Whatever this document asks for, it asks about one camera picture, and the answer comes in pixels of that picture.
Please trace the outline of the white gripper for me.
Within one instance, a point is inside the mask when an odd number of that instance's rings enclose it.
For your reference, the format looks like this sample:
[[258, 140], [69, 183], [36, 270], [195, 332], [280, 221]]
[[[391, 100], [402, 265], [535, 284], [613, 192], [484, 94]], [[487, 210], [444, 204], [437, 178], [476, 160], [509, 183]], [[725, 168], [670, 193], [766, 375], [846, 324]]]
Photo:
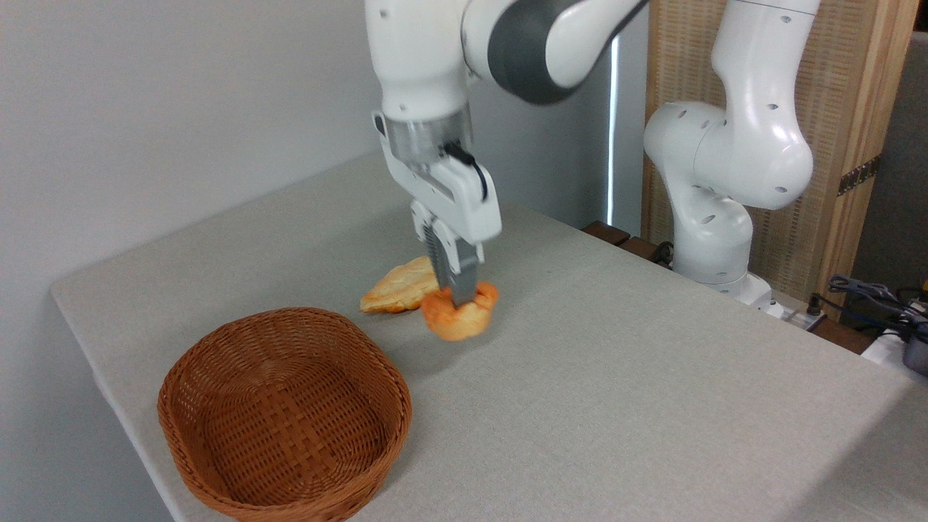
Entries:
[[[411, 167], [394, 157], [390, 146], [383, 145], [382, 151], [392, 178], [415, 199], [410, 205], [415, 234], [425, 244], [436, 280], [448, 282], [455, 307], [471, 303], [483, 263], [477, 244], [496, 238], [502, 229], [489, 172], [460, 145], [445, 145], [437, 162]], [[445, 244], [445, 252], [434, 216], [460, 236]]]

